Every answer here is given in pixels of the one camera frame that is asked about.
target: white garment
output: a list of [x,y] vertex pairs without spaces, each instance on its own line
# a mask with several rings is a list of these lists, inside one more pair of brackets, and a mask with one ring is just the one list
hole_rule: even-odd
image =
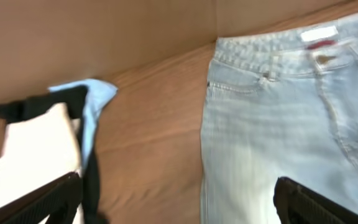
[[[0,208],[68,172],[80,174],[80,169],[80,150],[64,103],[9,124],[0,158]],[[74,223],[82,220],[79,207]]]

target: black cloth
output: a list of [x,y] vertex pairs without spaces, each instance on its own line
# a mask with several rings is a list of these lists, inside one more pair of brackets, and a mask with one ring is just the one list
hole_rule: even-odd
[[[83,128],[85,117],[83,108],[88,92],[86,86],[48,93],[46,95],[31,96],[25,100],[0,104],[0,118],[7,124],[27,121],[47,112],[56,103],[66,103],[70,119],[80,118],[80,128],[77,132],[77,140],[82,150]],[[89,155],[88,165],[83,172],[83,211],[85,224],[108,223],[102,215],[98,214],[100,200],[99,167],[94,148]]]

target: red tag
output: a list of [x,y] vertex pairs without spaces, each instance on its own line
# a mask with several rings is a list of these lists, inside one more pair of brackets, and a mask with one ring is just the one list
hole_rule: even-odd
[[319,41],[319,42],[317,42],[315,44],[310,45],[306,49],[314,50],[314,49],[318,49],[320,47],[334,45],[335,43],[336,43],[335,40],[322,40],[322,41]]

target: jeans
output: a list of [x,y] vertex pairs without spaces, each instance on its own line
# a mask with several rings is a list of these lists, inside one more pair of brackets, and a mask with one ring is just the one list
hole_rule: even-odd
[[[307,50],[300,34],[329,26],[336,43]],[[358,214],[358,14],[218,39],[201,151],[202,223],[280,223],[281,176]]]

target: brown cardboard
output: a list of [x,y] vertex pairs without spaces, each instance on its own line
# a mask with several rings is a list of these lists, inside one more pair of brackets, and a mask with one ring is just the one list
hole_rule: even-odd
[[245,34],[341,0],[0,0],[0,102]]

